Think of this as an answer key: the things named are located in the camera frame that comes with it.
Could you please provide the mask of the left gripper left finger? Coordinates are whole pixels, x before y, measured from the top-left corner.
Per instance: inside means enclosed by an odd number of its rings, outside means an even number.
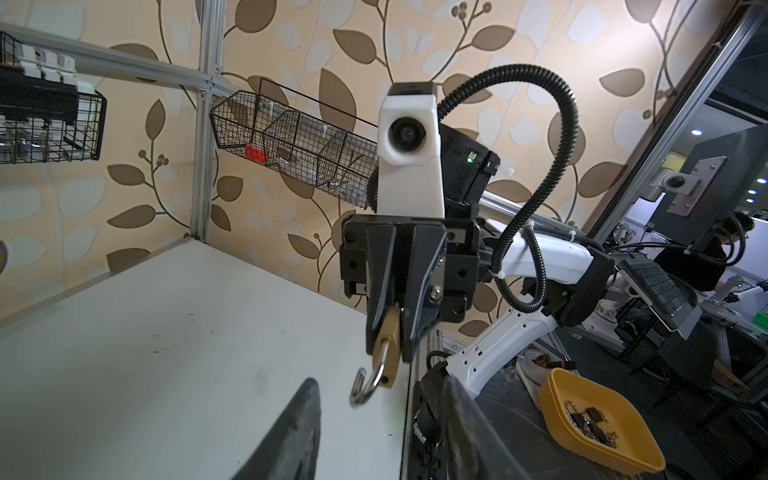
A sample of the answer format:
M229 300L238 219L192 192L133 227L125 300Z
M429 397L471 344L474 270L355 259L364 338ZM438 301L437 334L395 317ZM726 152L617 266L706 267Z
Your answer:
M319 385L307 378L232 479L314 479L320 437Z

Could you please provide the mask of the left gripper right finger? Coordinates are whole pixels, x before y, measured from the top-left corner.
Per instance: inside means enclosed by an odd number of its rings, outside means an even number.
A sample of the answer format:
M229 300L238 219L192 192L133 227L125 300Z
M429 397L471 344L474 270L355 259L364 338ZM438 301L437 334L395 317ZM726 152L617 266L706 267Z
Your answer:
M444 380L441 403L449 479L531 478L458 379Z

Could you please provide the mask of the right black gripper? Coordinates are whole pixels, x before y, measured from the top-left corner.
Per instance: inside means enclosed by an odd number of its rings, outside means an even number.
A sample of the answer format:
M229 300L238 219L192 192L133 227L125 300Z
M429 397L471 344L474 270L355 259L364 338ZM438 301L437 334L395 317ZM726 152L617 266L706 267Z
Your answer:
M402 307L402 360L411 363L437 321L462 321L479 280L480 231L464 218L354 214L341 224L341 278L367 298L366 353L388 307Z

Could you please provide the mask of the large brass padlock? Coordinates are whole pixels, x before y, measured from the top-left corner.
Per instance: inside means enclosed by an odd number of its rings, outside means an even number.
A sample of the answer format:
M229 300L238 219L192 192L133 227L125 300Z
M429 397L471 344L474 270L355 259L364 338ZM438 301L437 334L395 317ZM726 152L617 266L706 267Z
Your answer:
M380 388L391 388L396 380L401 357L400 310L388 307L372 350L372 373L360 368L349 396L352 408L366 404Z

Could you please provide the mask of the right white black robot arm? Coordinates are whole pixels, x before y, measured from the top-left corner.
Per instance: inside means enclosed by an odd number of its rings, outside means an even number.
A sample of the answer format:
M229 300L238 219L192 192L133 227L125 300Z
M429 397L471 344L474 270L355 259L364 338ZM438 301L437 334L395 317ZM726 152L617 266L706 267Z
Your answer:
M483 238L479 199L497 160L444 124L470 97L498 84L545 90L561 116L553 163L532 196L500 232ZM388 387L400 364L442 321L461 320L478 283L492 282L510 312L460 352L431 351L414 387L409 453L413 479L525 476L475 400L487 382L534 340L583 320L613 266L577 232L538 228L533 216L569 166L578 139L570 86L541 66L487 69L444 97L431 82L391 85L379 110L378 164L369 176L369 212L348 217L338 249L347 296L364 294L370 369L356 375L354 407Z

